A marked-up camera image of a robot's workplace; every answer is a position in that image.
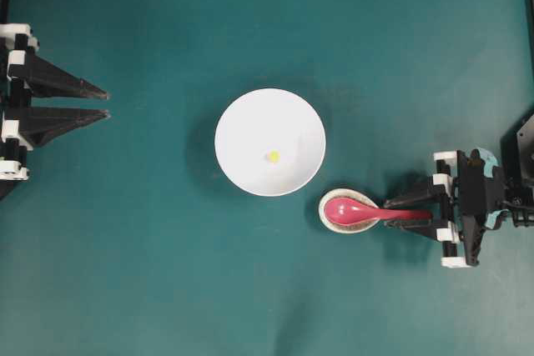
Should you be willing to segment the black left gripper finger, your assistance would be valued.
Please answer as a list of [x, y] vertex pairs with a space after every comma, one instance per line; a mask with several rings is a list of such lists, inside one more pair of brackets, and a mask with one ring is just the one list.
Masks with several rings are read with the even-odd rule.
[[79, 108], [17, 108], [18, 133], [32, 148], [41, 148], [75, 129], [110, 117], [108, 110]]
[[90, 82], [74, 77], [36, 54], [23, 50], [9, 53], [8, 79], [22, 80], [37, 98], [109, 99], [107, 92]]

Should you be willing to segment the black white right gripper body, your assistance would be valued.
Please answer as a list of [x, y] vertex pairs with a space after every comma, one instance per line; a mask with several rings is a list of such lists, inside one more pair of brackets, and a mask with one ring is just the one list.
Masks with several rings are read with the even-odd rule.
[[443, 243], [441, 265], [445, 268], [472, 268], [479, 265], [481, 242], [487, 231], [497, 230], [506, 216], [505, 177], [493, 153], [475, 148], [433, 154], [435, 185], [443, 185], [456, 204], [461, 224], [448, 220], [436, 230]]

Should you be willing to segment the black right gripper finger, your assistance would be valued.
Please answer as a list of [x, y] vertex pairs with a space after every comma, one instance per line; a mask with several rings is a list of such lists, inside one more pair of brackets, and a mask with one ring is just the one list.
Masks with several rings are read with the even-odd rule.
[[386, 220], [384, 225], [419, 234], [437, 242], [453, 241], [451, 222], [444, 219]]
[[443, 194], [447, 195], [444, 184], [415, 183], [404, 193], [385, 200], [383, 208], [401, 209], [420, 204], [436, 203]]

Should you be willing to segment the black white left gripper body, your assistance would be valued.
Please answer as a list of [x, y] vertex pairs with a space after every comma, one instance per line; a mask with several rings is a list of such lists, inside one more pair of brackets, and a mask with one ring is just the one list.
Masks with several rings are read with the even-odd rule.
[[1, 180], [26, 181], [29, 178], [27, 167], [28, 151], [33, 146], [19, 132], [18, 118], [8, 117], [8, 111], [15, 108], [29, 108], [31, 91], [21, 78], [11, 78], [8, 69], [11, 63], [23, 65], [27, 53], [35, 53], [39, 41], [27, 23], [1, 24], [1, 82], [6, 88], [1, 90]]

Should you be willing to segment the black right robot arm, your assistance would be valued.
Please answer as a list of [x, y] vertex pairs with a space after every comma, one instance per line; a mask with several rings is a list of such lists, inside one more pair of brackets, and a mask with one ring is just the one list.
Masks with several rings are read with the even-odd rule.
[[483, 148], [433, 154], [436, 172], [385, 200], [386, 210], [409, 211], [385, 225], [442, 245], [445, 268], [474, 268], [485, 233], [510, 218], [515, 227], [533, 225], [533, 197], [506, 177], [496, 157]]

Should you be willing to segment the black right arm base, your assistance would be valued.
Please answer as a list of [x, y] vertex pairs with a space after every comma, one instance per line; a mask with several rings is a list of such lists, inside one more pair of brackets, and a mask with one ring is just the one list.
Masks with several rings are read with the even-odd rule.
[[502, 136], [501, 160], [515, 186], [533, 187], [533, 112], [519, 118]]

